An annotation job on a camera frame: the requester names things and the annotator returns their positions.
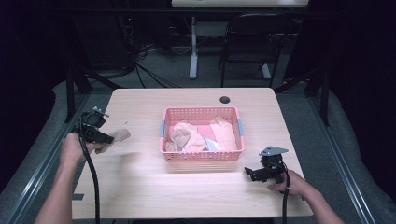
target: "white desk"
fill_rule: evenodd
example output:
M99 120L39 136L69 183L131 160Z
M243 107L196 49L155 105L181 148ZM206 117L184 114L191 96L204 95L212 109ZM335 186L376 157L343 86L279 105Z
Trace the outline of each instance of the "white desk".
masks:
M306 7L309 0L172 0L173 7Z
M172 0L173 7L306 7L309 0ZM190 79L197 78L198 49L196 46L196 21L191 20Z
M159 150L163 111L169 106L238 108L245 150L237 161L167 162ZM106 153L92 153L98 174L102 218L281 217L283 195L252 182L244 167L261 169L259 152L276 146L292 170L303 174L276 96L271 89L145 89L116 90L101 131L128 129L132 136ZM92 176L86 165L73 201L73 219L94 218ZM311 216L301 198L290 195L288 216Z

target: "desk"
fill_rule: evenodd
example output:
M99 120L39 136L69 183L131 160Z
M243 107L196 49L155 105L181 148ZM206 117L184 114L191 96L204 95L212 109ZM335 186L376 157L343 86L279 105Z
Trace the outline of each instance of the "desk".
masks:
M245 150L237 161L167 162L159 150L163 111L168 106L227 106L239 110ZM134 89L116 90L101 131L128 129L132 136L106 153L92 153L98 174L101 218L281 217L280 193L268 183L252 182L244 167L261 169L265 147L289 149L288 167L303 174L276 96L271 89ZM73 201L73 218L94 218L94 190L86 165ZM311 216L300 197L289 196L288 216Z
M289 7L304 8L309 0L172 0L172 7ZM225 25L220 28L224 35ZM195 17L191 20L191 65L190 79L197 78L198 49L196 48L196 21Z

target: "plastic basket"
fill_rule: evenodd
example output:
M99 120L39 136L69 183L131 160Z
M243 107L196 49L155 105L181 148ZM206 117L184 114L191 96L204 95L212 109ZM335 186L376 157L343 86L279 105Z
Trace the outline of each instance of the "plastic basket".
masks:
M170 133L174 130L175 125L182 120L187 120L188 123L198 127L198 133L202 136L215 140L209 124L216 116L222 116L232 124L237 150L222 150L221 148L200 152L168 152L165 150L166 142L171 141ZM236 161L244 148L242 123L236 107L174 107L166 108L163 112L160 151L167 161Z

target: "cloth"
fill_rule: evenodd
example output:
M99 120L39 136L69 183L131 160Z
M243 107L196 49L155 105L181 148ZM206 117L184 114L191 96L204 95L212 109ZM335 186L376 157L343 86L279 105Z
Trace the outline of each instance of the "cloth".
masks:
M191 134L187 129L176 129L171 135L172 142L167 142L165 145L166 151L181 151L186 146L191 138Z
M174 127L174 132L190 133L190 138L181 149L184 149L187 152L196 152L196 151L202 151L206 148L206 141L198 133L198 128L188 123L186 120L182 120L178 122Z
M216 137L219 150L237 150L233 125L222 116L217 116L210 121L210 127Z
M118 130L110 133L109 135L114 137L113 143L106 145L102 148L97 148L95 150L96 154L106 152L115 142L122 142L123 140L129 138L131 136L131 133L127 129L118 129Z

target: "table leg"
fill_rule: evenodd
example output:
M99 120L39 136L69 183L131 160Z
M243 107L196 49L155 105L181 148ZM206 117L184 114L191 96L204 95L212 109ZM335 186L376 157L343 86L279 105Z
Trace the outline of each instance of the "table leg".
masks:
M197 78L197 66L198 66L198 49L197 49L197 35L195 32L195 17L191 20L191 65L190 65L190 79Z

